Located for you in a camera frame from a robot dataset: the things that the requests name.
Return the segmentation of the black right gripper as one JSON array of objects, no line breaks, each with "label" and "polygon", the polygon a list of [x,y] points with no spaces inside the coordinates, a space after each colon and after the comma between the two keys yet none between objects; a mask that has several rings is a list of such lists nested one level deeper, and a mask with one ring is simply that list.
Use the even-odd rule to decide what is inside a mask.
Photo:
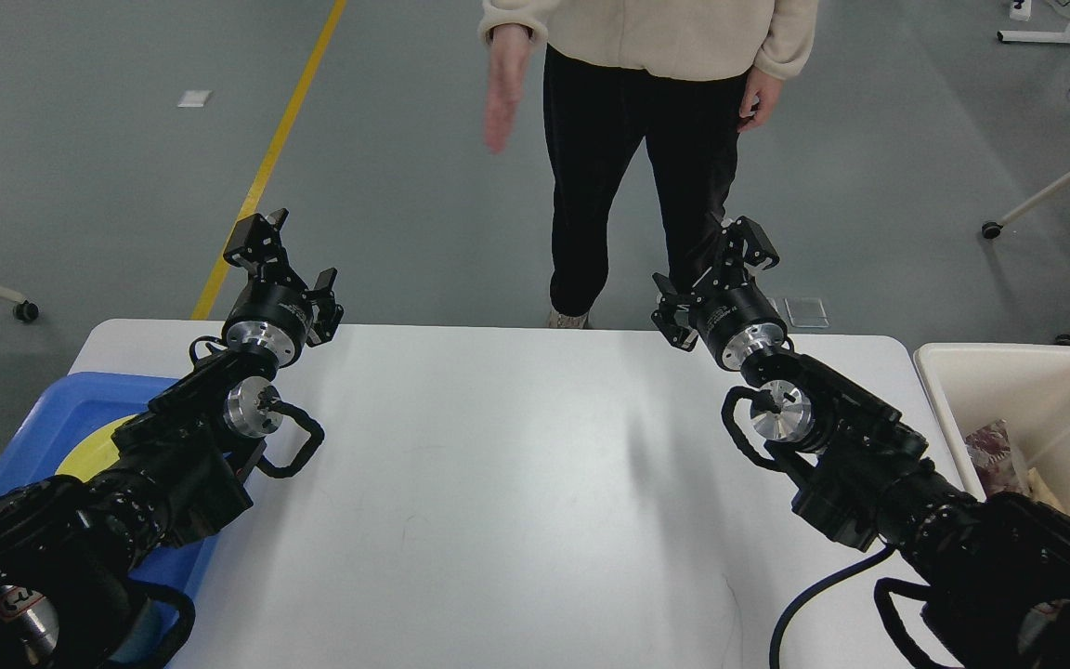
[{"label": "black right gripper", "polygon": [[651,275],[658,289],[651,321],[673,348],[691,352],[699,338],[719,368],[738,372],[749,356],[784,347],[789,338],[785,323],[756,287],[756,275],[778,262],[776,247],[756,221],[727,217],[719,225],[712,267],[696,292],[676,291],[661,272]]}]

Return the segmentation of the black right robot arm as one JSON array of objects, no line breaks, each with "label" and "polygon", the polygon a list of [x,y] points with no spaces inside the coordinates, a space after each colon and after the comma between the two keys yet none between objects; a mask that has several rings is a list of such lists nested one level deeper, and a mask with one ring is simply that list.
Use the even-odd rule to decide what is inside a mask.
[{"label": "black right robot arm", "polygon": [[722,221],[710,269],[679,289],[655,274],[651,321],[673,348],[704,343],[744,384],[721,419],[743,456],[797,488],[791,511],[824,537],[866,551],[808,587],[776,620],[768,664],[781,664],[791,620],[808,600],[900,554],[920,582],[883,577],[873,600],[913,668],[935,662],[910,635],[896,597],[964,668],[1070,668],[1070,517],[1018,492],[978,500],[924,456],[927,440],[892,405],[794,350],[784,319],[755,282],[778,254],[750,217]]}]

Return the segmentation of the person's other hand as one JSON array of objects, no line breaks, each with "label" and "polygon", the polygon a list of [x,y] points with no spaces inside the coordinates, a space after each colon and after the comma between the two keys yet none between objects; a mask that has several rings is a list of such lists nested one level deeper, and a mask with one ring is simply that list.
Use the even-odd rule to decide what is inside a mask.
[{"label": "person's other hand", "polygon": [[737,115],[738,133],[762,127],[768,122],[776,110],[784,83],[784,80],[777,79],[771,73],[762,71],[756,65],[749,69]]}]

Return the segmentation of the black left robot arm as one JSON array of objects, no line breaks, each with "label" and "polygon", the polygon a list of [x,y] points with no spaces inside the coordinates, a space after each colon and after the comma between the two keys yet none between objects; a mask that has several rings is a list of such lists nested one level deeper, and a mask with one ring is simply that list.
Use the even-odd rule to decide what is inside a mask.
[{"label": "black left robot arm", "polygon": [[276,372],[333,339],[335,269],[306,285],[281,232],[289,213],[238,221],[221,258],[249,280],[192,372],[114,429],[118,458],[0,495],[0,668],[164,668],[194,600],[133,572],[160,547],[215,536],[251,508],[246,480],[291,478],[324,441]]}]

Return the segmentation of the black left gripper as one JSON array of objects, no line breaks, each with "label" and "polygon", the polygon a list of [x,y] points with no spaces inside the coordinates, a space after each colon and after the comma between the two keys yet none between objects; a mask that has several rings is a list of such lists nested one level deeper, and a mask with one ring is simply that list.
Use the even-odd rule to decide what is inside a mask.
[{"label": "black left gripper", "polygon": [[268,359],[276,369],[294,364],[306,347],[331,343],[345,316],[334,292],[338,270],[323,270],[308,289],[290,267],[281,239],[289,215],[280,208],[243,217],[221,250],[221,259],[251,280],[221,326],[221,343]]}]

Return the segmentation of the person's hand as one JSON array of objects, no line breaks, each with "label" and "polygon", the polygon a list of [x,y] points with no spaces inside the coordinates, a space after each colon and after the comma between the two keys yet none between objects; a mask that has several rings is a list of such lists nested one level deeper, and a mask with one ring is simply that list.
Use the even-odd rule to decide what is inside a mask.
[{"label": "person's hand", "polygon": [[489,34],[484,141],[492,155],[500,155],[511,136],[534,47],[531,37],[531,30],[521,24],[503,24]]}]

